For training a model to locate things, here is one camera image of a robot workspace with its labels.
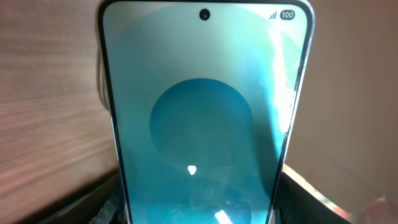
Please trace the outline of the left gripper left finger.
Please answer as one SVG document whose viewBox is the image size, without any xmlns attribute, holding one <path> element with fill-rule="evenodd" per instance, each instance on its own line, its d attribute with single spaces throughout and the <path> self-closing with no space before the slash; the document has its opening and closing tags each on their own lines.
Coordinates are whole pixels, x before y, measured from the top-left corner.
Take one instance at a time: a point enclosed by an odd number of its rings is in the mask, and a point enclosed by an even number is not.
<svg viewBox="0 0 398 224">
<path fill-rule="evenodd" d="M 20 223 L 88 223 L 111 198 L 113 190 L 119 186 L 120 175 L 113 171 L 98 182 L 29 215 Z"/>
</svg>

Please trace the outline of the blue Galaxy smartphone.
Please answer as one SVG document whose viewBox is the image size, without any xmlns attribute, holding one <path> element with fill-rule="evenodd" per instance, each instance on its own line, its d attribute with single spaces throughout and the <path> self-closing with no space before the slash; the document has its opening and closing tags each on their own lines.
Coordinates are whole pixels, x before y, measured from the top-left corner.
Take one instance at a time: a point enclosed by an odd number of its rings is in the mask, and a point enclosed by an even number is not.
<svg viewBox="0 0 398 224">
<path fill-rule="evenodd" d="M 129 223 L 269 223 L 315 28 L 308 1 L 102 1 Z"/>
</svg>

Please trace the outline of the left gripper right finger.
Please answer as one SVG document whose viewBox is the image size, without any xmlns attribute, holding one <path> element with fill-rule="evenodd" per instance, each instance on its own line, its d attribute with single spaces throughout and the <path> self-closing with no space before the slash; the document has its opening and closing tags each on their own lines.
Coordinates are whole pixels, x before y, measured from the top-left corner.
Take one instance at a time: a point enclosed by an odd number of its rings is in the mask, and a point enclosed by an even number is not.
<svg viewBox="0 0 398 224">
<path fill-rule="evenodd" d="M 351 215 L 285 165 L 277 186 L 274 223 L 350 224 Z"/>
</svg>

